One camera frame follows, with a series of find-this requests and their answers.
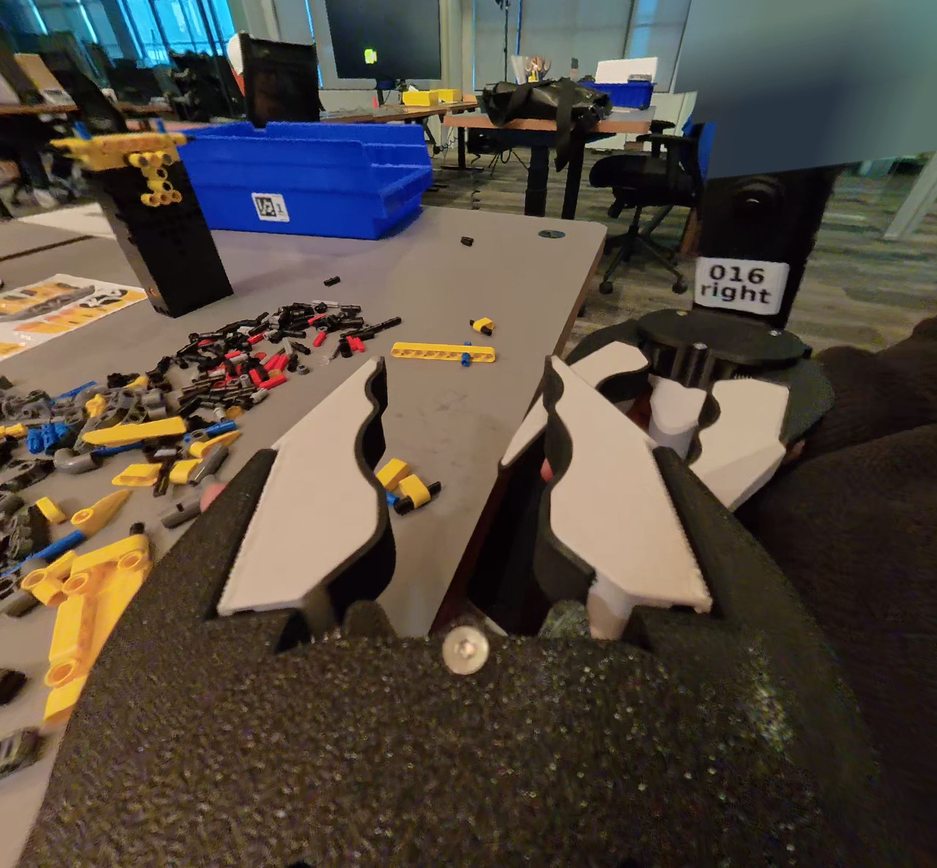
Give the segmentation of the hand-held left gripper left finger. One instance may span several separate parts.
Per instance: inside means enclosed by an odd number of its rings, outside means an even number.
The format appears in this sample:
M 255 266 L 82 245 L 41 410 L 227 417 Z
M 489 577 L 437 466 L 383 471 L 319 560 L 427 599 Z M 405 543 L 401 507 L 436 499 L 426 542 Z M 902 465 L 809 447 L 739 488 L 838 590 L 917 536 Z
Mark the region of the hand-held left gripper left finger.
M 396 550 L 377 477 L 386 373 L 371 357 L 275 442 L 219 616 L 289 609 L 323 633 L 389 586 Z

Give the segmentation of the person's dark clothing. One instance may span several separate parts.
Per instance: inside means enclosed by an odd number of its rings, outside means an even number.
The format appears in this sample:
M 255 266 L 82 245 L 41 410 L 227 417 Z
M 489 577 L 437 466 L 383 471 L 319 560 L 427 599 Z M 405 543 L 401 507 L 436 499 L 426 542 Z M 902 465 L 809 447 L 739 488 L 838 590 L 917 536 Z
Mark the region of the person's dark clothing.
M 935 866 L 935 425 L 794 452 L 738 515 L 822 627 L 915 866 Z

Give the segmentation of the computer monitor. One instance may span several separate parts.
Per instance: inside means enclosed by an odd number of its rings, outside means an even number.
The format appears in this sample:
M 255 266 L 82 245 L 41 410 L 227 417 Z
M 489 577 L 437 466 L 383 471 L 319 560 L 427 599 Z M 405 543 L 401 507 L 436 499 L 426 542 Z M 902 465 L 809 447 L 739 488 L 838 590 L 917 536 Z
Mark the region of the computer monitor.
M 324 0 L 342 80 L 439 80 L 439 0 Z

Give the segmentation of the black office chair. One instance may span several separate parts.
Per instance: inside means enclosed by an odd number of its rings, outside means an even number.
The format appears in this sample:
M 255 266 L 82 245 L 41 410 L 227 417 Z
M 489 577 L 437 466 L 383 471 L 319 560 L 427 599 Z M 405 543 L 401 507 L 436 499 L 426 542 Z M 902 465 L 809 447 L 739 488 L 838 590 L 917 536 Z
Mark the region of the black office chair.
M 650 145 L 649 152 L 617 153 L 591 169 L 591 186 L 613 194 L 608 217 L 618 218 L 623 211 L 631 210 L 628 229 L 609 238 L 614 254 L 599 284 L 602 295 L 612 293 L 618 266 L 639 250 L 673 277 L 674 293 L 683 294 L 688 288 L 686 277 L 676 266 L 676 257 L 658 247 L 651 232 L 674 207 L 693 209 L 699 203 L 705 183 L 700 146 L 706 125 L 690 123 L 681 134 L 668 134 L 666 127 L 663 121 L 653 121 L 650 132 L 637 137 L 639 143 Z

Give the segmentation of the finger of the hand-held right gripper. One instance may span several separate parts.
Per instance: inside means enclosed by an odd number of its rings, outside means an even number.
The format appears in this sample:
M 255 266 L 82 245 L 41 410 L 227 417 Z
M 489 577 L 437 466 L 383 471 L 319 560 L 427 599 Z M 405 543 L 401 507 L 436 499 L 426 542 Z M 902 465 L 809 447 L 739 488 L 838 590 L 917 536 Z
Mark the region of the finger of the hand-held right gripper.
M 612 403 L 633 402 L 649 382 L 648 359 L 638 347 L 620 341 L 607 343 L 577 360 L 569 357 L 565 364 Z M 502 471 L 516 463 L 535 440 L 543 437 L 547 425 L 544 391 L 543 386 L 510 439 L 499 462 Z
M 717 382 L 711 390 L 719 414 L 698 435 L 700 453 L 691 471 L 729 511 L 764 487 L 786 451 L 780 440 L 788 386 L 742 378 Z

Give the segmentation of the black bag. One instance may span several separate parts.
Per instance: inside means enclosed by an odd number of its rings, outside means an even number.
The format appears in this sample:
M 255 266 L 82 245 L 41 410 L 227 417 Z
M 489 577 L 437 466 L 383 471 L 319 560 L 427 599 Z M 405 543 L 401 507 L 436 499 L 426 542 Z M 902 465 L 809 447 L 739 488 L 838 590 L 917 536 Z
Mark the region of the black bag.
M 570 161 L 573 139 L 583 139 L 614 109 L 605 92 L 569 78 L 488 85 L 482 92 L 479 105 L 496 126 L 506 126 L 521 119 L 555 123 L 557 172 Z

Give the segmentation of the pile of black red pins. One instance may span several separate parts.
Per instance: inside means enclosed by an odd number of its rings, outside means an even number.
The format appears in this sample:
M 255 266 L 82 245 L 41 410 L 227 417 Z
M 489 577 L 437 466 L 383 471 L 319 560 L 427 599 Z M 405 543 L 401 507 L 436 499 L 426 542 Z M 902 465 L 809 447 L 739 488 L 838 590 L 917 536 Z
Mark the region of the pile of black red pins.
M 366 343 L 401 325 L 398 315 L 369 323 L 357 304 L 294 301 L 272 312 L 190 333 L 181 348 L 160 358 L 132 385 L 174 399 L 181 415 L 198 409 L 246 412 L 315 360 L 363 352 Z

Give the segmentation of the wooden background desk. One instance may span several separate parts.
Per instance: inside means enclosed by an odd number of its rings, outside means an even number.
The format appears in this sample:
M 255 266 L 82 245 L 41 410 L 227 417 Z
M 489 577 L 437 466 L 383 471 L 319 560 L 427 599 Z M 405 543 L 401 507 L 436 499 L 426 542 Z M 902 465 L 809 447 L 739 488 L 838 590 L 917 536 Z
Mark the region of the wooden background desk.
M 584 153 L 587 144 L 615 135 L 639 135 L 650 130 L 653 108 L 647 110 L 624 109 L 613 112 L 600 121 L 592 132 L 570 141 L 570 159 L 566 165 L 566 186 L 561 208 L 561 218 L 573 220 L 582 178 Z M 470 130 L 494 132 L 509 147 L 520 146 L 530 149 L 531 160 L 526 185 L 524 215 L 542 218 L 545 216 L 549 152 L 558 148 L 558 133 L 555 122 L 519 119 L 504 126 L 496 126 L 482 112 L 446 113 L 441 125 L 457 130 L 459 168 L 465 169 L 467 134 Z

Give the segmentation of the white box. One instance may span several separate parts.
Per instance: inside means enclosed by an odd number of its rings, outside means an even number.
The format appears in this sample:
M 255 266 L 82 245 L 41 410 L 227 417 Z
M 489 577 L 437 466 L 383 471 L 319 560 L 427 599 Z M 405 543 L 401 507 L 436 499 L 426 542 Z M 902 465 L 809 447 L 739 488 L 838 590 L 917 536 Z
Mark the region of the white box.
M 656 56 L 605 59 L 598 63 L 596 84 L 654 83 L 659 59 Z

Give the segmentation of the small blue bin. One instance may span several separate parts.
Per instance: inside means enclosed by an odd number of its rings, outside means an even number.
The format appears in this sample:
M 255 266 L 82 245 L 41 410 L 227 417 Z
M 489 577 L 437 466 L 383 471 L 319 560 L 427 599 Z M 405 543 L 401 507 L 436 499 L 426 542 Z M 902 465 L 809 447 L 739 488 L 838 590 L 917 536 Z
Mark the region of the small blue bin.
M 581 81 L 581 86 L 605 94 L 615 109 L 647 110 L 650 107 L 655 84 L 651 81 L 624 83 L 597 83 Z

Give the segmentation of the blue storage bin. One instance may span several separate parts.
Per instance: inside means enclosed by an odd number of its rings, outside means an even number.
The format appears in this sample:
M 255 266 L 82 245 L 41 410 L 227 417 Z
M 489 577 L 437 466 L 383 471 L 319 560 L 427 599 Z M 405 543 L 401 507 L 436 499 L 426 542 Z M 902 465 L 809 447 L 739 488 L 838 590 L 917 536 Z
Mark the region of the blue storage bin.
M 191 131 L 179 155 L 211 229 L 377 240 L 434 173 L 417 124 L 248 122 Z

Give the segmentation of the printed leaflet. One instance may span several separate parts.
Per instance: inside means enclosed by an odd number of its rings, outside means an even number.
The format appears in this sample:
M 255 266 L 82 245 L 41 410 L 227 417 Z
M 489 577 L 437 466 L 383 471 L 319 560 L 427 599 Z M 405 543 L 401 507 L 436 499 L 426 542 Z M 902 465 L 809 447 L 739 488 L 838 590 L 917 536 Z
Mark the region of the printed leaflet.
M 67 274 L 19 288 L 2 288 L 1 360 L 137 303 L 148 303 L 142 288 Z

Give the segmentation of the pile of yellow grey bricks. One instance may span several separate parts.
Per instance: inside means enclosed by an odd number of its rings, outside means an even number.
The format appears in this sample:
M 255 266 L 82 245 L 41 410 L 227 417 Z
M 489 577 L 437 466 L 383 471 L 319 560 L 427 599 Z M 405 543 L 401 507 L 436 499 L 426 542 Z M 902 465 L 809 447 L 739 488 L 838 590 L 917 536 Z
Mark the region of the pile of yellow grey bricks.
M 123 538 L 91 547 L 115 520 L 133 493 L 147 487 L 196 487 L 223 464 L 229 446 L 241 435 L 234 420 L 191 429 L 186 417 L 152 418 L 143 394 L 103 393 L 91 397 L 87 429 L 52 457 L 18 461 L 20 471 L 2 487 L 2 517 L 20 522 L 6 534 L 2 555 L 2 610 L 28 612 L 41 604 L 56 609 L 48 669 L 48 696 L 39 728 L 2 737 L 2 776 L 30 765 L 46 735 L 65 723 L 86 686 L 91 669 L 111 632 L 153 568 L 145 523 L 136 522 Z M 26 505 L 19 490 L 26 479 L 43 479 L 71 467 L 95 471 L 124 452 L 144 460 L 111 480 L 113 492 L 67 517 L 50 498 Z

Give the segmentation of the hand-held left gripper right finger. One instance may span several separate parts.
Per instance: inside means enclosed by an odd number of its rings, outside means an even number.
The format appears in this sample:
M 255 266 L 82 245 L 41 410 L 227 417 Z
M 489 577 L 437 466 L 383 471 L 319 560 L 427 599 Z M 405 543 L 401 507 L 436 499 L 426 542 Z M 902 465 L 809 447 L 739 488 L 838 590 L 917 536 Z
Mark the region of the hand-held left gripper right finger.
M 556 357 L 543 399 L 552 477 L 533 573 L 547 601 L 582 604 L 595 640 L 620 640 L 637 607 L 708 614 L 713 597 L 650 437 Z

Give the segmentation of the person's right forearm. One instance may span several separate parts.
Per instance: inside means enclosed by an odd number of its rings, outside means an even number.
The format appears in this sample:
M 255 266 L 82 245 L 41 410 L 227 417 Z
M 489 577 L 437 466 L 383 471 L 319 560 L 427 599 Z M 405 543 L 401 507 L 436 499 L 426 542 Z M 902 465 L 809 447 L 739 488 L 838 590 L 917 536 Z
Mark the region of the person's right forearm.
M 936 423 L 936 319 L 880 351 L 837 346 L 816 362 L 830 383 L 832 408 L 803 441 L 805 460 Z

